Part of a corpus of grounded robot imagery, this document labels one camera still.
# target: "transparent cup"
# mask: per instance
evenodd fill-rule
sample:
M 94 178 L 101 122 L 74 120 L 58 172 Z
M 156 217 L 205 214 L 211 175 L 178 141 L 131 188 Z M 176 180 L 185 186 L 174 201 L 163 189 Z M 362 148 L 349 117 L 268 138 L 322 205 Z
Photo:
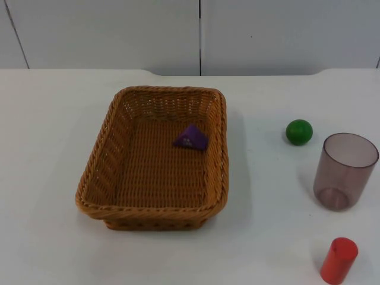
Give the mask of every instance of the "transparent cup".
M 315 197 L 334 211 L 354 206 L 378 160 L 379 151 L 366 138 L 348 133 L 330 135 L 316 171 Z

